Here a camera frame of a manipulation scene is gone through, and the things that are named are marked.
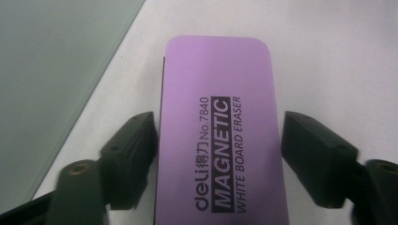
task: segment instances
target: gray-green panel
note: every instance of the gray-green panel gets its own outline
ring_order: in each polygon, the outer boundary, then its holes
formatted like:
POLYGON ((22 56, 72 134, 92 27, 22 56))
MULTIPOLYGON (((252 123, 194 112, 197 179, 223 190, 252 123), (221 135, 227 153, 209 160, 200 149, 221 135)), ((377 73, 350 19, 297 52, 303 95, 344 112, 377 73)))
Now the gray-green panel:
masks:
POLYGON ((0 214, 33 197, 143 3, 0 1, 0 214))

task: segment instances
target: white surface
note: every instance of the white surface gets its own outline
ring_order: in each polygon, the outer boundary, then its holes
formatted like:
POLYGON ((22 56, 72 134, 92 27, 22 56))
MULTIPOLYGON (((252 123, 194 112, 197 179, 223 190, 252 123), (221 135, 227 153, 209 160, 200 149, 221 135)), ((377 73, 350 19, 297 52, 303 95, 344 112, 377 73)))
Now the white surface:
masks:
MULTIPOLYGON (((284 111, 306 113, 359 148, 360 162, 398 162, 398 2, 147 0, 105 72, 37 196, 58 171, 100 148, 131 116, 159 123, 162 58, 172 37, 253 37, 271 53, 282 132, 284 111)), ((284 165, 290 224, 350 224, 351 205, 316 207, 284 165)), ((136 211, 112 224, 152 224, 156 165, 136 211)))

